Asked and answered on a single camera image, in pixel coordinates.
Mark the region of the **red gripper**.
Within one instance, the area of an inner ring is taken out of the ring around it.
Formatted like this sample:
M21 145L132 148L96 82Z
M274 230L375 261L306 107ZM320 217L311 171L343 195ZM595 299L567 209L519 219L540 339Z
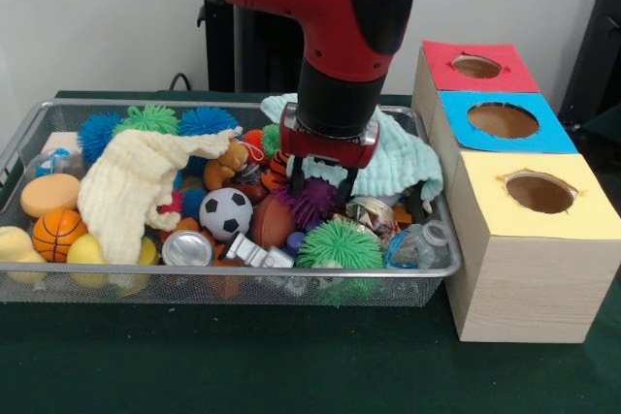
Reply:
M291 155L292 160L290 194L302 194L305 184L303 161L305 157L314 157L347 168L347 175L340 181L336 197L338 205L345 204L351 195L358 169L366 168L376 152L379 123L371 119L365 131L354 138L329 138L302 125L296 110L296 104L286 104L279 125L280 149Z

